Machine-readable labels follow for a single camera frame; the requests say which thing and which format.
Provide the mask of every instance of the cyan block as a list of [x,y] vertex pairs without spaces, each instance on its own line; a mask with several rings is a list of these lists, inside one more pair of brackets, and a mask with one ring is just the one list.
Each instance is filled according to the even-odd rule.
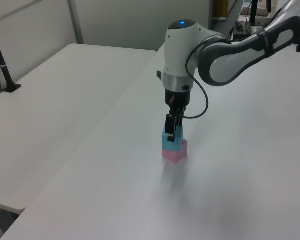
[[175,130],[174,142],[168,141],[168,134],[166,133],[166,125],[164,125],[162,132],[162,149],[169,151],[182,151],[184,141],[184,129],[182,126],[177,126]]

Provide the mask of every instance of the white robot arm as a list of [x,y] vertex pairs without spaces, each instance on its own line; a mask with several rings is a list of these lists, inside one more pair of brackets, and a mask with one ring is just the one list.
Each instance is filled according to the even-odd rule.
[[229,42],[220,33],[205,29],[192,20],[171,24],[165,37],[162,76],[165,102],[170,106],[166,133],[174,139],[176,126],[182,124],[194,85],[190,74],[194,75],[196,68],[207,84],[224,86],[247,68],[271,57],[299,38],[300,0],[290,0],[266,29],[241,42]]

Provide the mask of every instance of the white table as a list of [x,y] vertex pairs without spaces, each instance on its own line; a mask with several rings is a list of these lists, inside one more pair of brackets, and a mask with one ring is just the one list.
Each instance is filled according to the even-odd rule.
[[[300,240],[300,54],[224,87],[184,121],[188,157],[162,158],[161,48],[2,240]],[[186,114],[199,113],[195,87]]]
[[0,94],[0,208],[20,214],[155,53],[71,44]]

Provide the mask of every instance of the silver metal ring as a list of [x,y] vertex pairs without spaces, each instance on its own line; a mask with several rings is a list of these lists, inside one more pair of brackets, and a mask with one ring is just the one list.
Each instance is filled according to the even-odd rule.
[[194,87],[194,81],[190,76],[171,76],[165,72],[162,82],[165,89],[175,93],[187,92]]

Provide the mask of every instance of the pink block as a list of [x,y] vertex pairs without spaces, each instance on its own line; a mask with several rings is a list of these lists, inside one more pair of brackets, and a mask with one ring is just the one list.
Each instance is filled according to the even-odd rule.
[[188,141],[183,139],[182,151],[169,151],[162,149],[162,156],[175,164],[188,155]]

